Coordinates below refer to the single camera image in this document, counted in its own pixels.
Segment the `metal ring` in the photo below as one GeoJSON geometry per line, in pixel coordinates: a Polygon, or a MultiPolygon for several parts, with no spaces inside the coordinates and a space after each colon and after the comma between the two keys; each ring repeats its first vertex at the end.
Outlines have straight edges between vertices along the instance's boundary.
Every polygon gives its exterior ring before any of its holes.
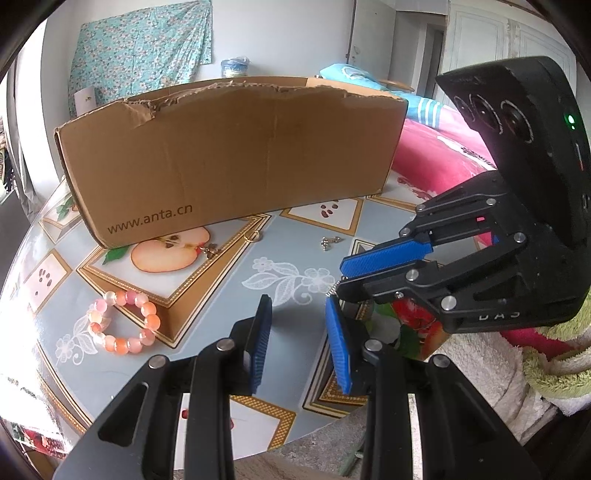
{"type": "Polygon", "coordinates": [[[251,230],[250,233],[245,233],[243,238],[247,244],[254,244],[261,239],[261,231],[251,230]]]}

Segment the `pink bead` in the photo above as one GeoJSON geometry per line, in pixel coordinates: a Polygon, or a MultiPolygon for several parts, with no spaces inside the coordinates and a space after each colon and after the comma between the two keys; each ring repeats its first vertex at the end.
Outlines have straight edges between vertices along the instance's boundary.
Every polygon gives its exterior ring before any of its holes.
{"type": "Polygon", "coordinates": [[[152,330],[142,328],[139,331],[139,339],[144,345],[149,346],[154,343],[154,341],[156,340],[156,336],[154,335],[154,332],[152,330]]]}
{"type": "Polygon", "coordinates": [[[133,290],[128,290],[127,293],[125,294],[125,301],[127,302],[128,305],[133,305],[135,303],[136,296],[137,296],[136,292],[134,292],[133,290]]]}
{"type": "Polygon", "coordinates": [[[141,306],[148,301],[148,296],[145,293],[138,293],[135,296],[135,306],[141,308],[141,306]]]}
{"type": "Polygon", "coordinates": [[[151,301],[147,301],[142,305],[142,315],[147,317],[148,315],[152,315],[156,313],[156,305],[154,305],[151,301]]]}
{"type": "Polygon", "coordinates": [[[129,349],[127,348],[127,340],[124,338],[116,338],[114,347],[117,355],[125,355],[129,352],[129,349]]]}
{"type": "Polygon", "coordinates": [[[112,335],[105,336],[105,350],[108,352],[115,351],[115,337],[112,335]]]}
{"type": "Polygon", "coordinates": [[[116,297],[115,297],[115,302],[117,303],[117,305],[119,305],[120,307],[122,307],[123,305],[125,305],[127,303],[127,300],[125,299],[125,292],[122,290],[119,290],[116,293],[116,297]]]}
{"type": "Polygon", "coordinates": [[[100,321],[103,319],[103,316],[97,310],[91,310],[88,314],[88,319],[91,323],[100,323],[100,321]]]}
{"type": "Polygon", "coordinates": [[[95,302],[95,309],[99,312],[99,313],[104,313],[107,311],[107,302],[104,301],[103,299],[98,299],[95,302]]]}
{"type": "Polygon", "coordinates": [[[90,324],[90,329],[92,330],[92,333],[99,333],[102,331],[102,328],[100,327],[100,323],[96,323],[96,322],[92,322],[90,324]]]}
{"type": "Polygon", "coordinates": [[[127,348],[130,353],[140,353],[142,351],[142,342],[139,338],[132,337],[127,339],[127,348]]]}
{"type": "Polygon", "coordinates": [[[160,317],[155,313],[151,313],[145,318],[144,325],[147,329],[155,332],[160,328],[160,317]]]}

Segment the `red fruit pattern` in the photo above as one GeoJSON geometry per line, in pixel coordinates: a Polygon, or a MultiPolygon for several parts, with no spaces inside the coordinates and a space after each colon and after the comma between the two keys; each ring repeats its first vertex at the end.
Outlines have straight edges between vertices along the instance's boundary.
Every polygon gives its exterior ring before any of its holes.
{"type": "Polygon", "coordinates": [[[426,359],[449,338],[435,316],[413,300],[396,300],[391,305],[398,320],[417,332],[421,340],[421,360],[426,359]]]}

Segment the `table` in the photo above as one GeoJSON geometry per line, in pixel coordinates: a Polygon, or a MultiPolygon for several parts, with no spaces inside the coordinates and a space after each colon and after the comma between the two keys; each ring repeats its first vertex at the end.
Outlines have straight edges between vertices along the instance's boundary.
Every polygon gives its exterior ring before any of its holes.
{"type": "MultiPolygon", "coordinates": [[[[395,238],[425,198],[392,171],[380,195],[252,215],[108,252],[62,182],[31,225],[0,298],[0,416],[16,439],[64,456],[149,357],[196,355],[252,316],[263,293],[273,300],[273,326],[257,395],[232,399],[235,457],[279,447],[347,415],[365,399],[346,397],[336,385],[325,294],[340,278],[344,256],[395,238]],[[255,231],[260,240],[251,242],[255,231]],[[342,241],[324,251],[323,237],[335,236],[342,241]],[[196,238],[219,252],[187,258],[178,248],[196,238]],[[167,241],[175,246],[162,248],[167,241]],[[86,311],[105,291],[126,288],[146,292],[163,323],[152,347],[116,356],[93,343],[86,311]]],[[[478,248],[466,239],[436,247],[430,258],[444,264],[478,248]]],[[[383,320],[371,304],[356,315],[383,320]]],[[[138,311],[119,307],[111,317],[108,333],[137,335],[138,311]]],[[[183,429],[181,419],[180,437],[183,429]]]]}

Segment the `white door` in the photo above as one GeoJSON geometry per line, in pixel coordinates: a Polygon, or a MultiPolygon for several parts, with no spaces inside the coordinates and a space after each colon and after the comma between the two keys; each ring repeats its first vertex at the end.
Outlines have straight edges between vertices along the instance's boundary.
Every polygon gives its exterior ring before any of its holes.
{"type": "MultiPolygon", "coordinates": [[[[451,4],[441,72],[509,56],[509,19],[493,12],[451,4]]],[[[437,100],[453,106],[438,89],[437,100]]]]}
{"type": "Polygon", "coordinates": [[[549,35],[516,22],[515,28],[516,57],[546,56],[554,60],[563,69],[573,92],[577,92],[577,59],[572,50],[564,43],[549,35]]]}
{"type": "Polygon", "coordinates": [[[396,10],[381,0],[358,0],[349,64],[387,79],[392,58],[396,10]]]}
{"type": "MultiPolygon", "coordinates": [[[[452,0],[442,73],[485,61],[538,55],[562,67],[576,94],[576,57],[552,24],[496,0],[452,0]]],[[[437,100],[453,106],[440,89],[437,100]]]]}

